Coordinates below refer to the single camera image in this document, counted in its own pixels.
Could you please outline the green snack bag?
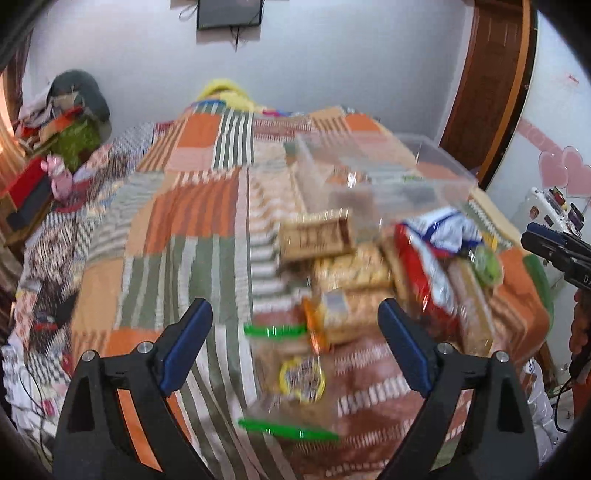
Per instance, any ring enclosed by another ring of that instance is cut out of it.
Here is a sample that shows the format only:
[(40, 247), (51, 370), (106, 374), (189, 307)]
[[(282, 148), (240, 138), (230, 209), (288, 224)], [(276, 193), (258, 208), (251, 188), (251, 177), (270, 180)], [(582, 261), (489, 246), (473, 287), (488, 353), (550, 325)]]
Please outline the green snack bag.
[(485, 288), (495, 288), (504, 281), (504, 267), (497, 254), (486, 244), (471, 249), (468, 254), (473, 271)]

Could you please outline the red instant noodle packet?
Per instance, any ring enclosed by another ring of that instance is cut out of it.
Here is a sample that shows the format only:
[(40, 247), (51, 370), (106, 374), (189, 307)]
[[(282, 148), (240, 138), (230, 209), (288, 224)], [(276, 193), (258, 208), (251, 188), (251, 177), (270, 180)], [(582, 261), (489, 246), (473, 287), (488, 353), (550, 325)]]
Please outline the red instant noodle packet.
[(394, 228), (394, 242), (425, 328), (434, 337), (455, 336), (458, 302), (438, 258), (418, 234), (402, 223)]

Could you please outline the clear orange biscuit packet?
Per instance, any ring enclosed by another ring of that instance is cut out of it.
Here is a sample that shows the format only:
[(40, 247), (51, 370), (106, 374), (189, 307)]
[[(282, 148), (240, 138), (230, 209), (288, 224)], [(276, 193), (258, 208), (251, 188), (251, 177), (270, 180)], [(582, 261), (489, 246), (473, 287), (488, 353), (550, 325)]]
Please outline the clear orange biscuit packet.
[(489, 357), (495, 340), (493, 317), (484, 292), (469, 261), (457, 258), (448, 267), (454, 288), (459, 332), (465, 354)]

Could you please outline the white side cabinet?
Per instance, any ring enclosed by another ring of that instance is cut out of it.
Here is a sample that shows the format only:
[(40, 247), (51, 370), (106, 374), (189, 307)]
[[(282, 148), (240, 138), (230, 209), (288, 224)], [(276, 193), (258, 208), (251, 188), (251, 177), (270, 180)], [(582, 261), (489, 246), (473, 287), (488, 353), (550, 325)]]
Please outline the white side cabinet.
[(567, 201), (560, 189), (533, 187), (519, 204), (512, 223), (520, 232), (524, 232), (530, 223), (537, 223), (581, 239), (585, 217), (574, 203)]

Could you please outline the blue white snack bag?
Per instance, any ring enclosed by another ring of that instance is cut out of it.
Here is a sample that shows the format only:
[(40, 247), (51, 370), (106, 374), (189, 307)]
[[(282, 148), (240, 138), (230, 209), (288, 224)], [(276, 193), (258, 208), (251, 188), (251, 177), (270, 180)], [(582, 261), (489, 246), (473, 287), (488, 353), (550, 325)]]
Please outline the blue white snack bag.
[(403, 224), (444, 256), (457, 255), (484, 243), (476, 223), (451, 206), (407, 218)]

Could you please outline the clear green-sealed snack bag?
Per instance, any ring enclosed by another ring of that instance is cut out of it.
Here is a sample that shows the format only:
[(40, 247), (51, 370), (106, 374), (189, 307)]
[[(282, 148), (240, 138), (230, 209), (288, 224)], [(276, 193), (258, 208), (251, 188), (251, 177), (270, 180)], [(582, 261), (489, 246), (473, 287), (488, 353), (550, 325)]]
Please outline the clear green-sealed snack bag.
[(238, 425), (284, 440), (339, 440), (334, 363), (311, 346), (304, 325), (243, 327), (252, 352), (256, 401)]

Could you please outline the orange-edged biscuit packet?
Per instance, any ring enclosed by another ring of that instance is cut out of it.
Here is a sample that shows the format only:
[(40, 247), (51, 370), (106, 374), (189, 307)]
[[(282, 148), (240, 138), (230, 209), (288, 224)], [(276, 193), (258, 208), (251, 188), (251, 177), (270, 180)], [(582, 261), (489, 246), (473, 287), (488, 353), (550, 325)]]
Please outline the orange-edged biscuit packet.
[(304, 297), (305, 324), (311, 348), (317, 354), (336, 345), (374, 334), (378, 327), (380, 304), (394, 296), (391, 289), (336, 289), (314, 297)]

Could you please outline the brown wooden door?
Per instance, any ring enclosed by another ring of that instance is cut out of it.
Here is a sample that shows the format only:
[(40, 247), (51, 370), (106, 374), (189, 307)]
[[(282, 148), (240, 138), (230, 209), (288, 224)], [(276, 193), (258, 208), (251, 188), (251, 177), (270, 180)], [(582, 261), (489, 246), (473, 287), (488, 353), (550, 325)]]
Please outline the brown wooden door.
[(462, 76), (440, 146), (492, 181), (525, 104), (536, 51), (530, 1), (475, 1)]

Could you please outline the yellow biscuit packet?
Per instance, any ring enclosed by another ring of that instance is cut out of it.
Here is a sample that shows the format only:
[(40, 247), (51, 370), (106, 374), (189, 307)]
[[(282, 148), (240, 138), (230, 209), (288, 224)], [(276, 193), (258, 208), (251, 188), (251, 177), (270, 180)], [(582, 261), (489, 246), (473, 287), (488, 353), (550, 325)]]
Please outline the yellow biscuit packet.
[(322, 292), (389, 288), (392, 273), (377, 244), (366, 242), (352, 252), (317, 259), (311, 271), (312, 286)]

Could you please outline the clear plastic storage bin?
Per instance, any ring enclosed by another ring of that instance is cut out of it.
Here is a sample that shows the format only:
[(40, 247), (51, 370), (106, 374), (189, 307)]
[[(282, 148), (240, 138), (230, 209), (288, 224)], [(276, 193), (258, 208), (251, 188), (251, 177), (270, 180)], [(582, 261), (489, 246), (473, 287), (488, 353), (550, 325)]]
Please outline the clear plastic storage bin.
[(377, 229), (464, 204), (478, 181), (431, 139), (416, 134), (300, 134), (294, 174), (308, 212), (345, 209)]

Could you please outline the pink plush toy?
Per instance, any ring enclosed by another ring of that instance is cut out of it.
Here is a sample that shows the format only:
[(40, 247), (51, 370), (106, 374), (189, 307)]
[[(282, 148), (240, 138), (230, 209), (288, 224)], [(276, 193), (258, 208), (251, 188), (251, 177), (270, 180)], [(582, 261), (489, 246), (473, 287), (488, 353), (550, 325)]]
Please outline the pink plush toy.
[(47, 174), (53, 197), (56, 201), (66, 200), (72, 192), (73, 177), (59, 155), (47, 155), (41, 161), (41, 169)]

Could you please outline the red and black box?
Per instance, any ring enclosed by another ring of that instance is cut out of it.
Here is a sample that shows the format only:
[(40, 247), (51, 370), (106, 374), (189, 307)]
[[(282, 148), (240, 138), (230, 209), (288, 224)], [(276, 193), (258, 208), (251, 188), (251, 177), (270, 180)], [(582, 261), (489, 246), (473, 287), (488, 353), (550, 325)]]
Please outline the red and black box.
[(41, 164), (33, 158), (1, 192), (1, 231), (5, 236), (28, 227), (52, 198), (51, 182)]

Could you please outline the brown cracker packet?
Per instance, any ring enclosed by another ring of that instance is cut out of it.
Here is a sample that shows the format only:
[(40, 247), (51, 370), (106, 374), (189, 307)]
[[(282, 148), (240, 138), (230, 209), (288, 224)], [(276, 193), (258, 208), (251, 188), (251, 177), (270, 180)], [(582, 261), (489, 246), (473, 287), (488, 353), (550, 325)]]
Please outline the brown cracker packet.
[(294, 263), (353, 252), (356, 234), (349, 209), (295, 215), (280, 223), (280, 261)]

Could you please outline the grey cushion on pile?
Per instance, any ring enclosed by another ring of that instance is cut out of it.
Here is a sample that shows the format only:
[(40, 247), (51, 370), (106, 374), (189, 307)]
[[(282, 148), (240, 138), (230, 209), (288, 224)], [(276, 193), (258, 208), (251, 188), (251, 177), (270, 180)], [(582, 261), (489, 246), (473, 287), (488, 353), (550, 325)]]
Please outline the grey cushion on pile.
[(82, 106), (101, 123), (110, 120), (110, 110), (94, 77), (84, 70), (70, 69), (53, 80), (49, 89), (50, 98), (74, 94), (74, 105)]

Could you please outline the yellow plush pillow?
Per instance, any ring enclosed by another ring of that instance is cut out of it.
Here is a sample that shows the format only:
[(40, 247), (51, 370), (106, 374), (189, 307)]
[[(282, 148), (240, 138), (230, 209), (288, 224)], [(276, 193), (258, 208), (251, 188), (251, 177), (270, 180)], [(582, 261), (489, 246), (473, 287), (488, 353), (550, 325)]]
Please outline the yellow plush pillow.
[(256, 112), (259, 110), (259, 105), (250, 99), (245, 90), (228, 79), (209, 81), (197, 96), (197, 101), (207, 100), (220, 101), (228, 108), (243, 112)]

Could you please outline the pink heart wall decoration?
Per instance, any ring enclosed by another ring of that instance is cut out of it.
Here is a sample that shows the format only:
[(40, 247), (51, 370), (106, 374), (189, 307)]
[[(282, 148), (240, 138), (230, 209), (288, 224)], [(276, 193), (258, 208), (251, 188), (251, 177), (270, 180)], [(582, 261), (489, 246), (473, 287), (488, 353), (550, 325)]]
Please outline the pink heart wall decoration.
[(538, 160), (542, 187), (564, 189), (568, 197), (589, 198), (591, 187), (590, 165), (580, 152), (567, 146), (558, 153), (544, 151)]

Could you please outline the small black wall monitor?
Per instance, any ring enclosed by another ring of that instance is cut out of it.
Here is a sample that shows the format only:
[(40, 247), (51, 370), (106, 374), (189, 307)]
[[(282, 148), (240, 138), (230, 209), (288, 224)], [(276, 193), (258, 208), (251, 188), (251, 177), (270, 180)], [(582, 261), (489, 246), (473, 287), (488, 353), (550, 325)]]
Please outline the small black wall monitor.
[(199, 0), (197, 30), (256, 27), (262, 17), (263, 0)]

